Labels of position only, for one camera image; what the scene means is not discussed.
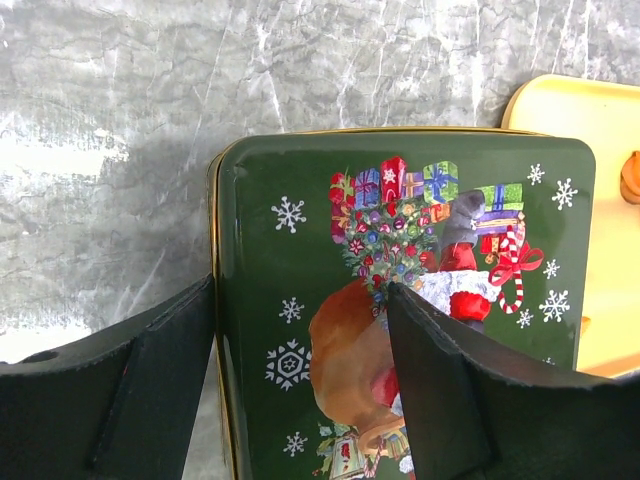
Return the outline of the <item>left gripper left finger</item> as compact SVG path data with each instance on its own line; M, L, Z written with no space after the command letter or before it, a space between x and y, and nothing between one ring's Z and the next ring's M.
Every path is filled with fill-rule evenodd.
M2 478L181 478L214 293L206 277L81 340L3 363Z

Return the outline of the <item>yellow serving tray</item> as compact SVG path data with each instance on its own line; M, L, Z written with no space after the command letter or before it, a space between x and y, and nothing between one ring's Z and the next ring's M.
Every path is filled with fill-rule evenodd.
M639 205L620 194L620 174L639 151L636 86L545 74L522 85L502 125L575 138L590 147L596 175L580 371L621 377L639 370Z

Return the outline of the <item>gold tin lid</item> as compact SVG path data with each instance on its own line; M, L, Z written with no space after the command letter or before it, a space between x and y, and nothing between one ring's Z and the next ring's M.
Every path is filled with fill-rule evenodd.
M595 159L499 129L259 136L211 172L225 457L236 479L411 479L388 288L577 363Z

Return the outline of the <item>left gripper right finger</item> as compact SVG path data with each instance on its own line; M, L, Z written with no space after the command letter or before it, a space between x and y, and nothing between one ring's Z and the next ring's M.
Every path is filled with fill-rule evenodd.
M388 320L419 479L635 479L639 380L548 364L407 287Z

